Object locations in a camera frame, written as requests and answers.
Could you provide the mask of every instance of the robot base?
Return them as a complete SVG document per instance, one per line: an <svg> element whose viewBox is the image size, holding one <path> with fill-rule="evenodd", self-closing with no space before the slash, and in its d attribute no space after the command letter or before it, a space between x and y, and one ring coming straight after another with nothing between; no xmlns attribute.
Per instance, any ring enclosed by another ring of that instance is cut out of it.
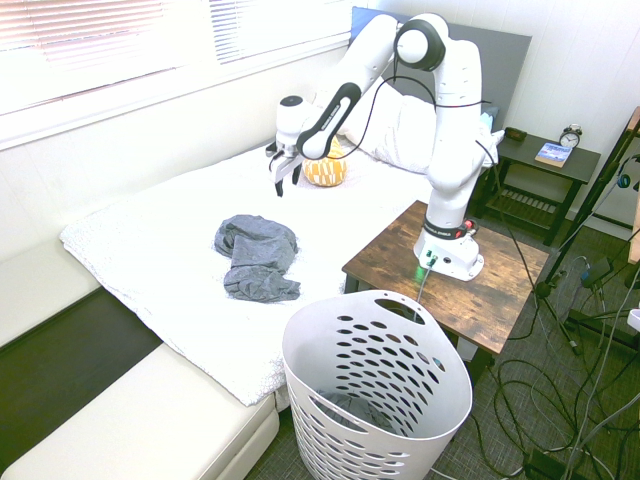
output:
<svg viewBox="0 0 640 480"><path fill-rule="evenodd" d="M478 244L467 234L456 240L443 240L428 233L424 228L413 247L420 266L427 268L433 264L434 272L468 282L473 280L484 267L484 258L478 252Z"/></svg>

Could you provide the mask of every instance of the white sofa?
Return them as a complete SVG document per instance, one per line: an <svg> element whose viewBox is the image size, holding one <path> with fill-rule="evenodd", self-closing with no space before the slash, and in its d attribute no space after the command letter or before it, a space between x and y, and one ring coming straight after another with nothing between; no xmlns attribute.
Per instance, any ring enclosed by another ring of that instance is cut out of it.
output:
<svg viewBox="0 0 640 480"><path fill-rule="evenodd" d="M0 264L0 345L98 288L58 243ZM242 479L279 427L273 395L245 407L160 345L1 480Z"/></svg>

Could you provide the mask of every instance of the gray carpet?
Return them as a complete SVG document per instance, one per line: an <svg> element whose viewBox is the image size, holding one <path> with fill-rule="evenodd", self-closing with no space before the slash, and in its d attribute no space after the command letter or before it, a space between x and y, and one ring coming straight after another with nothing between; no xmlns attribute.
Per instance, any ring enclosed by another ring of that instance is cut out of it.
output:
<svg viewBox="0 0 640 480"><path fill-rule="evenodd" d="M507 234L506 229L499 222L484 219L480 223L484 228L491 228ZM551 253L541 275L541 279L544 279L555 259L553 253L556 250L544 247L537 237L516 229L513 230L518 241ZM561 232L558 237L562 238L563 236L564 234ZM565 270L567 274L548 299L561 318L564 318L564 312L568 311L572 304L574 308L582 309L587 314L602 311L602 302L593 297L589 298L591 292L580 287L579 276L584 271L585 263L579 257L584 256L588 262L593 264L605 255L613 257L624 245L625 242L619 239L588 228L580 232L560 268L560 270ZM628 249L625 249L620 254L615 262L616 269L626 265L627 252ZM608 311L617 310L627 294L623 278L630 270L631 268L626 268L604 286L604 301ZM640 291L632 291L626 303L627 308L637 306L639 300ZM535 301L533 296L530 296L514 328L512 337L524 336L529 332L535 312ZM618 327L621 330L634 333L626 325L626 315L621 316ZM592 391L593 383L588 382L584 389L587 393L582 393L578 397L577 422L574 420L567 422L541 393L546 394L558 405L562 401L568 412L565 416L573 418L576 394L585 379L588 378L587 371L594 366L601 356L600 354L604 353L608 338L605 337L601 341L600 334L584 328L570 332L570 334L582 348L583 355L574 355L549 309L541 304L535 319L533 333L526 339L509 341L502 354L496 359L495 366L483 374L474 389L472 415L477 419L480 427L486 459L481 452L474 421L469 418L438 459L434 469L457 480L498 479L502 476L492 471L487 466L487 461L495 470L504 474L512 474L522 466L525 453L534 446L546 451L572 445L575 442L577 430L574 425L577 424L579 428L582 424L587 398ZM540 370L524 363L513 362L513 360L530 362ZM615 379L616 375L628 363L630 366L619 378ZM635 351L615 342L612 344L599 383L599 390L602 390L603 387L608 388L601 391L591 402L590 418L587 420L585 433L591 431L597 423L625 405L640 391L638 363ZM597 377L601 364L600 361L596 365L591 377L592 381ZM550 383L540 371L544 372L553 383ZM500 394L495 380L498 375L500 375L503 385L510 380L518 380L527 384L510 383L502 389L517 419L517 426L509 414L504 397ZM532 385L541 393L533 390ZM632 427L637 421L638 404L632 406L613 421L610 424L612 428L602 429L589 443L592 456L604 464L612 475L586 454L578 456L576 472L588 479L612 478L616 474L621 458L618 478L639 479L639 434L636 432L628 435L624 448L621 449L626 434L626 431L622 429ZM247 479L312 479L298 454L289 409L280 414L280 422L278 436L251 470ZM565 449L549 455L566 462L570 452ZM596 471L594 464L598 465L598 471ZM425 474L426 479L442 478L435 472L425 472ZM518 478L525 478L525 474L521 473Z"/></svg>

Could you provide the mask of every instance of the gray cloth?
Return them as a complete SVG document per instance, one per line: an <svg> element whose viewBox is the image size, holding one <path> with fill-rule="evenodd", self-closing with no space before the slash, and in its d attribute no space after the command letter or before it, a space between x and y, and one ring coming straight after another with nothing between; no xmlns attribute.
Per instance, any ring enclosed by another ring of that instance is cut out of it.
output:
<svg viewBox="0 0 640 480"><path fill-rule="evenodd" d="M234 298L267 303L300 296L300 283L283 277L298 251L295 234L284 225L236 215L222 222L214 247L231 258L224 288Z"/></svg>
<svg viewBox="0 0 640 480"><path fill-rule="evenodd" d="M369 402L362 398L353 398L349 395L345 395L343 393L328 393L323 391L318 391L318 394L322 395L324 398L329 400L334 405L337 405L341 409L346 412L349 412L354 417L358 417L360 420L367 422L370 425L378 427L385 432L396 434L396 431L391 426L391 422L382 415L378 411L376 407L370 405ZM318 408L322 410L329 418L339 423L340 425L344 425L351 430L355 430L357 432L364 432L364 430L357 425L354 425L346 418L338 415L332 410L329 410L325 406L316 403Z"/></svg>

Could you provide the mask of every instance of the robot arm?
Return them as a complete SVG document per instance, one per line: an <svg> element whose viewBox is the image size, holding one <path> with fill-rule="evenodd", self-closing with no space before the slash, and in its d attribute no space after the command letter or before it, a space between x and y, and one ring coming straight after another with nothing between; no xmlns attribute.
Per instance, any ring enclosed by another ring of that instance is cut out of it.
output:
<svg viewBox="0 0 640 480"><path fill-rule="evenodd" d="M270 170L279 195L282 178L300 175L302 157L324 158L331 140L355 104L397 55L410 68L431 71L436 85L436 131L427 178L433 186L424 227L414 248L421 265L463 280L482 269L464 214L483 156L475 144L480 119L482 75L477 47L449 38L444 19L418 15L400 26L375 17L355 39L313 104L287 97L278 107Z"/></svg>

